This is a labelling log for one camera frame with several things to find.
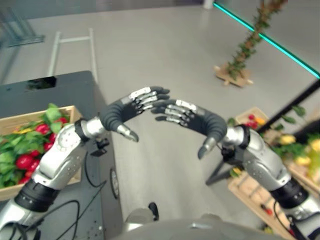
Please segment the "red berry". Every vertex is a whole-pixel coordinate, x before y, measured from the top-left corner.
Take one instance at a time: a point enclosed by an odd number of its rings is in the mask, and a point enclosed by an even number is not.
[[[35,127],[35,130],[43,135],[47,134],[50,131],[48,124],[41,123]]]
[[[33,172],[32,171],[26,171],[24,176],[27,177],[27,178],[31,178]]]
[[[22,154],[15,161],[15,165],[18,169],[27,169],[33,161],[34,158],[32,156],[28,154]]]
[[[36,168],[38,167],[39,163],[40,163],[40,160],[35,159],[26,170],[28,172],[32,172],[33,173],[36,170]]]
[[[45,142],[43,144],[43,148],[44,148],[45,151],[48,151],[50,148],[52,148],[53,145],[54,145],[53,142]]]
[[[21,178],[19,181],[18,181],[18,184],[25,184],[26,182],[28,182],[30,179],[30,177],[27,177],[27,176],[24,176],[23,178]]]
[[[258,123],[257,123],[256,121],[253,122],[253,123],[251,124],[251,127],[252,127],[253,129],[257,129]]]
[[[31,151],[31,152],[29,153],[29,155],[32,156],[32,157],[36,157],[36,156],[38,156],[39,154],[40,154],[40,152],[39,152],[38,150],[33,150],[33,151]]]
[[[57,120],[55,120],[54,122],[56,122],[56,123],[61,122],[62,124],[66,124],[68,122],[68,120],[65,117],[60,117]]]
[[[51,133],[50,134],[50,136],[49,136],[50,143],[54,143],[55,142],[56,136],[57,136],[57,134],[55,134],[55,133]]]
[[[269,216],[272,216],[272,215],[273,215],[273,212],[272,212],[272,210],[271,210],[270,208],[267,208],[267,209],[265,210],[265,212],[266,212],[266,214],[268,214]]]
[[[255,117],[255,115],[250,114],[250,115],[248,116],[248,118],[249,118],[250,120],[254,120],[256,117]]]

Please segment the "gray wall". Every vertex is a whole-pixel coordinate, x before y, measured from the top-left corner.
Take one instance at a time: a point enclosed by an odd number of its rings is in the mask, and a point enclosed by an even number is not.
[[[25,18],[201,4],[203,0],[0,0]]]
[[[260,0],[216,2],[251,24],[260,5]],[[270,26],[265,31],[269,37],[320,71],[320,0],[289,0],[271,17]]]

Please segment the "concrete floor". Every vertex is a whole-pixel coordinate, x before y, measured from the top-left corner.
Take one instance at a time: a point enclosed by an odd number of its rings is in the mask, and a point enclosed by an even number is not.
[[[5,83],[46,75],[54,36],[88,35],[94,29],[98,78],[105,100],[145,86],[171,89],[173,98],[235,116],[253,106],[271,116],[314,77],[266,42],[247,62],[253,85],[223,86],[213,66],[231,60],[248,31],[218,9],[200,6],[109,11],[38,18],[30,21],[44,43],[20,48]],[[56,74],[90,70],[87,42],[64,43]],[[319,94],[303,105],[311,111]],[[155,201],[160,219],[200,217],[213,213],[226,221],[256,227],[258,218],[227,188],[226,181],[205,185],[221,159],[215,149],[202,161],[197,150],[204,137],[169,123],[153,120],[149,112],[127,123],[139,134],[134,143],[113,134],[123,217]]]

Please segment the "teal led strip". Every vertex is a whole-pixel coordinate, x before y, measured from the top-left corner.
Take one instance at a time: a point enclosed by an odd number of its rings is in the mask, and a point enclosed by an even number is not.
[[[253,26],[251,26],[249,23],[247,23],[246,21],[242,20],[240,17],[238,17],[237,15],[233,14],[232,12],[230,12],[229,10],[227,10],[226,8],[224,8],[223,6],[217,4],[217,3],[213,3],[213,5],[220,9],[221,11],[223,11],[225,14],[229,15],[230,17],[232,17],[233,19],[235,19],[236,21],[238,21],[239,23],[241,23],[242,25],[244,25],[246,28],[248,28],[250,31],[254,31]],[[285,49],[283,46],[279,45],[278,43],[276,43],[275,41],[273,41],[270,37],[266,36],[263,33],[259,34],[260,37],[262,39],[264,39],[267,43],[271,44],[272,46],[276,47],[278,50],[280,50],[282,53],[284,53],[285,55],[287,55],[289,58],[291,58],[293,61],[295,61],[297,64],[299,64],[301,67],[303,67],[304,69],[306,69],[309,73],[311,73],[312,75],[314,75],[316,78],[320,79],[320,73],[315,70],[313,67],[311,67],[310,65],[308,65],[307,63],[305,63],[303,60],[301,60],[299,57],[297,57],[296,55],[294,55],[293,53],[291,53],[290,51],[288,51],[287,49]]]

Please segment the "plant stem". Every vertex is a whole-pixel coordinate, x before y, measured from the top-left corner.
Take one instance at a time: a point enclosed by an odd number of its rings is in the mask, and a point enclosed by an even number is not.
[[[288,0],[270,0],[267,5],[265,5],[264,0],[260,1],[260,8],[257,10],[259,15],[254,18],[254,31],[239,45],[241,51],[238,51],[236,56],[233,57],[233,62],[228,63],[227,72],[235,81],[238,76],[244,77],[242,69],[246,67],[245,61],[255,53],[254,48],[256,44],[261,41],[259,34],[262,33],[265,28],[269,27],[267,21],[272,14],[278,13],[287,1]]]

